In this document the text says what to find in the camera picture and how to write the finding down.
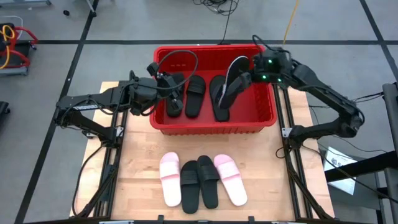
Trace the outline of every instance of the pink slide sandal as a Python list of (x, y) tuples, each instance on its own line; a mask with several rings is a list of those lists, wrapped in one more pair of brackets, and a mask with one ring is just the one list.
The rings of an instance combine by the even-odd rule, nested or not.
[(214, 158), (221, 181), (228, 193), (229, 199), (236, 206), (242, 206), (248, 201), (248, 196), (243, 186), (241, 173), (232, 158), (227, 155), (218, 155)]
[(174, 207), (181, 202), (180, 160), (175, 152), (166, 153), (160, 160), (160, 180), (162, 181), (164, 201)]

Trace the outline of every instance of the red plastic bin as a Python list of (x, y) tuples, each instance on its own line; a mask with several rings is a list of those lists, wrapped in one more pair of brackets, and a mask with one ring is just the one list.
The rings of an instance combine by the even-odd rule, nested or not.
[[(214, 118), (209, 92), (211, 79), (216, 75), (226, 75), (230, 63), (236, 57), (245, 55), (252, 58), (258, 54), (258, 48), (254, 44), (159, 47), (154, 53), (154, 61), (159, 63), (166, 54), (182, 49), (191, 50), (198, 56), (196, 75), (202, 76), (206, 81), (206, 93), (200, 114), (194, 119), (185, 116), (187, 96), (184, 92), (181, 115), (177, 118), (167, 116), (163, 100), (150, 116), (152, 127), (168, 135), (258, 133), (276, 122), (274, 93), (272, 86), (265, 83), (254, 84), (237, 97), (229, 109), (228, 122), (217, 122)], [(181, 72), (188, 77), (194, 66), (195, 58), (192, 55), (177, 53), (163, 62), (160, 72)]]

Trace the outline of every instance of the wooden platform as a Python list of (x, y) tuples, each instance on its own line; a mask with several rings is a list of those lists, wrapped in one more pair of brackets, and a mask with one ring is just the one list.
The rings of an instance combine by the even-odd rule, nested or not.
[[(117, 84), (104, 82), (101, 92)], [(312, 125), (305, 93), (290, 90), (289, 95), (295, 123)], [(111, 117), (100, 111), (96, 111), (94, 120), (106, 126), (111, 123)], [(248, 216), (255, 216), (258, 221), (294, 220), (285, 161), (275, 156), (275, 151), (282, 147), (279, 129), (276, 122), (258, 134), (165, 136), (152, 128), (147, 117), (129, 114), (112, 219), (156, 220), (158, 215), (164, 215), (166, 220), (238, 221), (247, 220)], [(88, 140), (84, 160), (99, 145), (97, 139)], [(307, 140), (304, 145), (318, 149), (315, 140)], [(181, 205), (172, 208), (166, 206), (159, 179), (159, 161), (166, 152), (172, 151), (180, 157), (181, 166), (200, 155), (211, 158), (217, 154), (231, 156), (241, 171), (248, 194), (247, 204), (235, 207), (219, 182), (217, 209), (205, 208), (202, 199), (199, 210), (193, 215), (185, 214)], [(82, 173), (75, 202), (77, 211), (83, 209), (98, 188), (104, 152), (102, 150), (92, 158)], [(308, 189), (325, 211), (333, 216), (320, 157), (305, 149), (301, 153)], [(304, 217), (302, 204), (300, 208)]]

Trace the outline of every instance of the white paper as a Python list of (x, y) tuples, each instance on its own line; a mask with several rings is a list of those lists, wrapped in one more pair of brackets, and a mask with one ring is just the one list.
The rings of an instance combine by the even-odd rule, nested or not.
[[(326, 153), (326, 159), (330, 161), (333, 165), (336, 167), (341, 167), (350, 163), (356, 162), (354, 159), (352, 159), (350, 156), (347, 156), (336, 149), (333, 149), (332, 147), (329, 147), (329, 151)], [(327, 161), (324, 162), (323, 170), (330, 170), (334, 169), (332, 165), (330, 165)], [(344, 180), (337, 180), (328, 183), (331, 186), (336, 187), (337, 189), (340, 189), (350, 195), (354, 195), (354, 189), (355, 189), (355, 181), (348, 178)]]

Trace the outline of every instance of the black slide sandal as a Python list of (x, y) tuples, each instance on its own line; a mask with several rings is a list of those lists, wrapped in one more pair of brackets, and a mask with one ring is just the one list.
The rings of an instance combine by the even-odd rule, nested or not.
[(218, 122), (229, 121), (229, 110), (220, 109), (217, 103), (215, 103), (216, 98), (221, 97), (222, 92), (220, 91), (220, 88), (223, 88), (224, 83), (225, 77), (217, 75), (211, 80), (209, 87), (214, 117)]
[(184, 164), (180, 176), (182, 210), (194, 214), (199, 206), (198, 162), (188, 161)]
[(187, 88), (187, 102), (185, 105), (185, 115), (187, 117), (196, 118), (199, 115), (205, 92), (205, 80), (198, 75), (192, 76)]
[[(184, 81), (184, 75), (182, 73), (177, 73), (172, 75), (174, 81), (176, 84), (179, 84), (180, 82)], [(177, 99), (181, 100), (183, 99), (183, 93), (184, 93), (185, 85), (182, 85), (180, 87), (180, 96), (177, 97)], [(170, 116), (172, 118), (178, 117), (181, 114), (182, 109), (180, 110), (175, 110), (172, 107), (172, 99), (170, 97), (166, 98), (166, 112), (167, 116)]]
[(208, 156), (198, 158), (198, 176), (201, 196), (206, 208), (216, 208), (218, 206), (217, 181), (220, 176)]

